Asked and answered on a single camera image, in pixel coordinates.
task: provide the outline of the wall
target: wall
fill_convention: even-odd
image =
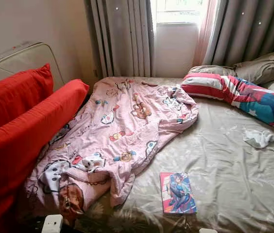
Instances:
[[[196,24],[157,24],[156,77],[183,78],[192,67]]]
[[[0,53],[24,41],[49,44],[65,82],[98,80],[84,1],[0,0]]]

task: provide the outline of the red sofa cushion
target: red sofa cushion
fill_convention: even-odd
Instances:
[[[0,127],[0,219],[32,172],[39,151],[77,112],[89,86],[73,80]]]
[[[53,92],[49,64],[0,81],[0,127],[25,113]]]

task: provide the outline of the mattress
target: mattress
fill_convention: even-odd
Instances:
[[[182,79],[142,78],[176,85]],[[194,98],[197,122],[170,141],[137,176],[126,202],[110,206],[107,192],[75,228],[82,232],[274,233],[274,143],[258,150],[243,141],[246,130],[268,126],[218,100]],[[160,172],[189,174],[195,215],[164,215]]]
[[[56,59],[49,45],[39,42],[25,43],[19,47],[20,50],[8,51],[7,54],[9,55],[0,59],[0,80],[27,69],[40,68],[49,63],[54,81],[53,90],[56,91],[64,85]]]

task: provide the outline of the book cover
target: book cover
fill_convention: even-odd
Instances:
[[[190,180],[185,172],[161,172],[161,198],[166,214],[196,213]]]

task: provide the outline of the cartoon print blanket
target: cartoon print blanket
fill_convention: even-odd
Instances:
[[[89,101],[41,152],[25,183],[28,204],[22,206],[30,216],[60,213],[73,224],[109,188],[111,205],[122,204],[135,176],[197,115],[197,104],[179,86],[100,80]]]

